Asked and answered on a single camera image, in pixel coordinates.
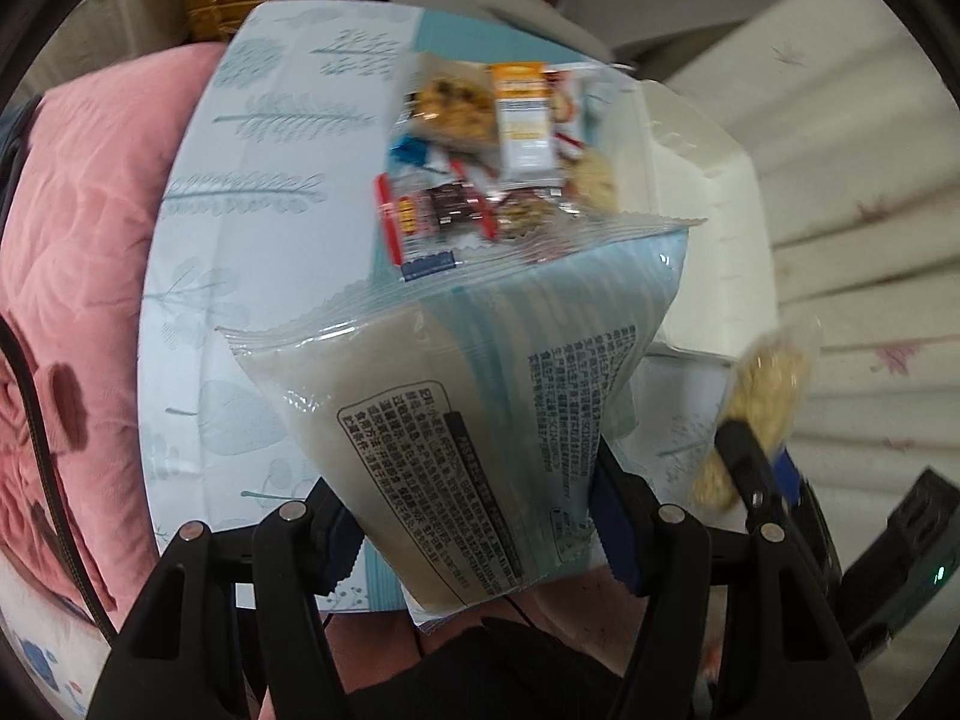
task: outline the pink blanket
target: pink blanket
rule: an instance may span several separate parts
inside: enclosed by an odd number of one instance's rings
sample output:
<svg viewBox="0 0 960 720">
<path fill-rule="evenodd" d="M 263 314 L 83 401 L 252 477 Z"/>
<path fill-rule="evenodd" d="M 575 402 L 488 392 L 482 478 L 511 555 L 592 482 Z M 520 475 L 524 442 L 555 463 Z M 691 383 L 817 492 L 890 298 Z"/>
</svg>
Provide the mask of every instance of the pink blanket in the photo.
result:
<svg viewBox="0 0 960 720">
<path fill-rule="evenodd" d="M 74 536 L 114 622 L 157 559 L 140 468 L 136 346 L 157 208 L 217 44 L 49 92 L 0 250 L 0 312 L 27 351 Z M 75 603 L 16 384 L 0 364 L 0 539 Z"/>
</svg>

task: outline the pink fabric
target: pink fabric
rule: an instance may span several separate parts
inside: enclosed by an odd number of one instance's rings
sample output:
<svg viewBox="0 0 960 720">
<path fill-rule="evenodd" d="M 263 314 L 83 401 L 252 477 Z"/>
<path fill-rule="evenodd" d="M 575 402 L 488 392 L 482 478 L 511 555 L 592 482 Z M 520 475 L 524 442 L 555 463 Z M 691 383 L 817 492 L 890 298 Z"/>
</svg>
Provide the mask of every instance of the pink fabric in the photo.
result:
<svg viewBox="0 0 960 720">
<path fill-rule="evenodd" d="M 223 50 L 168 50 L 45 95 L 0 251 L 0 312 L 31 359 L 74 535 L 117 623 L 157 560 L 136 419 L 147 254 L 176 150 Z M 0 539 L 80 604 L 51 548 L 22 404 L 3 367 Z"/>
</svg>

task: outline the curtain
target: curtain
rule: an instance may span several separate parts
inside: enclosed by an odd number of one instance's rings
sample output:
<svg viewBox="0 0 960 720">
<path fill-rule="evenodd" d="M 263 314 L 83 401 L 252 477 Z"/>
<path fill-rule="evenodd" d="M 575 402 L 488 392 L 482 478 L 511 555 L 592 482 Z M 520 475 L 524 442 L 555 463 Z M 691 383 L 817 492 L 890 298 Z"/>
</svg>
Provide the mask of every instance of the curtain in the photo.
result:
<svg viewBox="0 0 960 720">
<path fill-rule="evenodd" d="M 83 0 L 27 70 L 11 104 L 117 62 L 178 46 L 188 35 L 184 0 Z"/>
<path fill-rule="evenodd" d="M 824 347 L 788 448 L 845 566 L 925 466 L 960 483 L 960 113 L 881 0 L 783 0 L 668 85 L 752 157 L 781 317 Z M 864 671 L 875 717 L 960 623 L 960 581 Z"/>
</svg>

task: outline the white tray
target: white tray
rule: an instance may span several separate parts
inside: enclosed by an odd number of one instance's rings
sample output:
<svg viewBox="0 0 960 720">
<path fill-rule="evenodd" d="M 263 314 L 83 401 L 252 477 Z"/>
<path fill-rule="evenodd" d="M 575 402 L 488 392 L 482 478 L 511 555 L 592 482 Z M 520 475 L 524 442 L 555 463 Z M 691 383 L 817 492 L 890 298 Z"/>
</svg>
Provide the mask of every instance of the white tray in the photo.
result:
<svg viewBox="0 0 960 720">
<path fill-rule="evenodd" d="M 635 115 L 649 117 L 651 138 L 637 151 L 649 148 L 644 156 L 652 169 L 644 175 L 626 148 L 613 170 L 621 188 L 645 185 L 649 194 L 621 190 L 621 207 L 706 220 L 690 230 L 680 291 L 656 350 L 738 357 L 776 327 L 773 257 L 754 166 L 739 143 L 686 100 L 656 81 L 643 81 L 640 90 Z"/>
</svg>

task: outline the metal screw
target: metal screw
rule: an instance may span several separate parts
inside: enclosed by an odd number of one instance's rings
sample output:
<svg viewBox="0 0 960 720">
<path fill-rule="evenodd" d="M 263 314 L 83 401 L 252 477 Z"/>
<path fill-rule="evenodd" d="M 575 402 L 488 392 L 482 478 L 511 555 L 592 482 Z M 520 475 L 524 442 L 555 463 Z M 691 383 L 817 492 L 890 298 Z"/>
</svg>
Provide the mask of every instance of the metal screw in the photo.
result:
<svg viewBox="0 0 960 720">
<path fill-rule="evenodd" d="M 192 519 L 189 522 L 184 522 L 176 534 L 184 541 L 193 541 L 194 538 L 203 536 L 203 531 L 205 530 L 206 526 L 203 522 L 200 522 L 198 519 Z"/>
<path fill-rule="evenodd" d="M 776 522 L 764 522 L 760 526 L 760 536 L 766 538 L 771 544 L 779 544 L 786 538 L 786 533 Z"/>
<path fill-rule="evenodd" d="M 280 519 L 293 522 L 306 514 L 306 505 L 302 501 L 287 501 L 280 507 Z"/>
<path fill-rule="evenodd" d="M 678 522 L 683 522 L 683 518 L 686 517 L 686 514 L 683 513 L 683 509 L 679 506 L 674 506 L 672 503 L 668 503 L 666 506 L 661 506 L 659 511 L 659 518 L 664 522 L 669 522 L 671 525 L 676 525 Z"/>
</svg>

